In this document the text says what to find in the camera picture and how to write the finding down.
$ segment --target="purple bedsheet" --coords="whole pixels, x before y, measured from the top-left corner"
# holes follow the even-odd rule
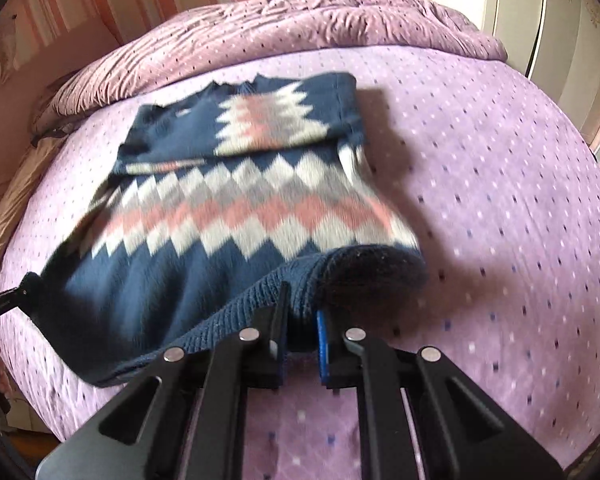
[[[600,433],[600,170],[565,115],[500,62],[334,48],[217,70],[97,111],[30,200],[0,290],[41,270],[74,227],[139,104],[166,104],[211,80],[334,70],[358,80],[375,184],[413,227],[430,269],[397,317],[370,304],[366,322],[404,349],[439,346],[569,465]],[[117,391],[80,382],[19,311],[0,320],[0,344],[61,439]],[[250,399],[245,478],[358,478],[354,393],[321,389],[312,362],[291,360],[281,394]]]

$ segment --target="pillow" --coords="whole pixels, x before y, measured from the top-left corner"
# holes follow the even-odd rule
[[[29,147],[20,167],[0,201],[0,264],[11,235],[27,209],[29,198],[54,160],[64,139],[42,139],[38,147]]]
[[[118,42],[102,20],[91,18],[59,36],[0,86],[0,199],[27,153],[29,120],[40,94],[58,78],[87,66],[117,47]]]
[[[86,114],[84,117],[82,116],[71,116],[63,118],[63,121],[59,121],[55,128],[45,132],[44,134],[36,133],[33,125],[36,124],[36,121],[42,115],[42,112],[49,105],[51,100],[54,98],[59,89],[64,86],[64,83],[69,81],[74,75],[76,75],[79,70],[73,70],[62,77],[59,77],[55,81],[53,81],[49,86],[47,86],[43,92],[38,96],[36,102],[33,104],[31,108],[31,115],[29,117],[29,131],[31,138],[31,145],[35,148],[38,145],[38,141],[43,139],[44,137],[64,137],[68,134],[72,133],[80,124],[83,118],[86,118]]]

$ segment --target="purple comforter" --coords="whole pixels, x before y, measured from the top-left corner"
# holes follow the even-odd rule
[[[248,0],[181,12],[91,63],[39,110],[32,134],[217,68],[309,50],[400,44],[504,61],[493,36],[427,0]]]
[[[319,50],[104,108],[70,136],[30,201],[0,290],[40,271],[72,230],[139,104],[166,104],[212,80],[334,70],[358,80],[375,184],[413,227],[430,269],[398,316],[374,306],[362,321],[396,346],[442,348],[569,465],[600,433],[600,170],[564,114],[500,62],[404,46]],[[62,439],[116,391],[79,381],[19,311],[0,320],[0,344]],[[356,478],[353,392],[333,397],[313,364],[291,361],[283,395],[250,400],[245,478]]]

